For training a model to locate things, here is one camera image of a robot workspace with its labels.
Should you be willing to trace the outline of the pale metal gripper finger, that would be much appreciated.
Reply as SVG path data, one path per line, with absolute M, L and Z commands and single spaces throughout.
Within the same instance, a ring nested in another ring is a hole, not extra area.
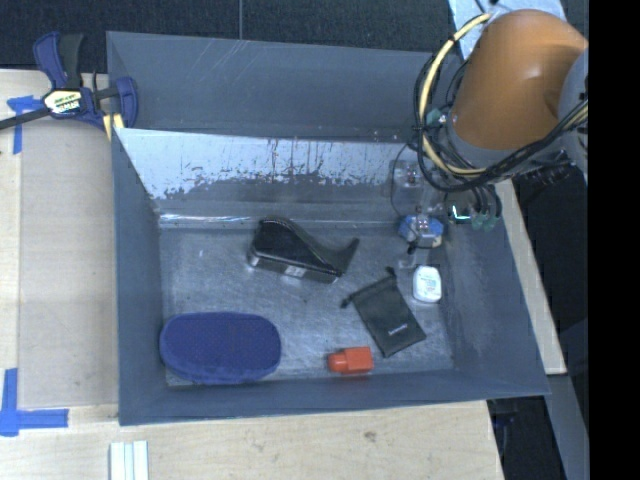
M 429 195 L 429 185 L 417 161 L 394 162 L 390 199 L 395 210 L 425 210 Z
M 406 224 L 408 254 L 414 254 L 418 250 L 427 250 L 436 247 L 436 234 L 432 230 L 428 216 L 408 216 Z

